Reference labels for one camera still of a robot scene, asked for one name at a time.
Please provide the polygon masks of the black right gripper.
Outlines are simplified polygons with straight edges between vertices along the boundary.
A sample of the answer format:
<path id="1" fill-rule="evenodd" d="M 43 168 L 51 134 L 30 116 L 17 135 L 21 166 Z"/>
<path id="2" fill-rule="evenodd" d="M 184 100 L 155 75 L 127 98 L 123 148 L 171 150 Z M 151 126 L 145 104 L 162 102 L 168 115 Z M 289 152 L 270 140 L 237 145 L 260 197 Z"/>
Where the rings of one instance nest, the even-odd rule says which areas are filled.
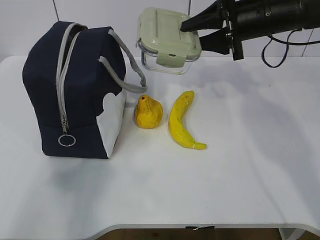
<path id="1" fill-rule="evenodd" d="M 199 38 L 201 49 L 244 58 L 242 42 L 303 27 L 300 0 L 219 0 L 181 23 L 182 32 L 217 30 Z"/>

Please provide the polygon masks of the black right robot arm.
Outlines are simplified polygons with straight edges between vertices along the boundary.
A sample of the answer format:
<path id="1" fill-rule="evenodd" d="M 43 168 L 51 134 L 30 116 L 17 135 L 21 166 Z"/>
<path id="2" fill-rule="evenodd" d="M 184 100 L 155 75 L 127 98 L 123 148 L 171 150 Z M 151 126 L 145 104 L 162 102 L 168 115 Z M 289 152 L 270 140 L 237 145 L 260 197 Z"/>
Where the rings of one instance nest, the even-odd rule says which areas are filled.
<path id="1" fill-rule="evenodd" d="M 203 51 L 244 58 L 242 42 L 320 26 L 318 0 L 217 0 L 181 24 L 182 32 L 214 30 L 202 36 Z"/>

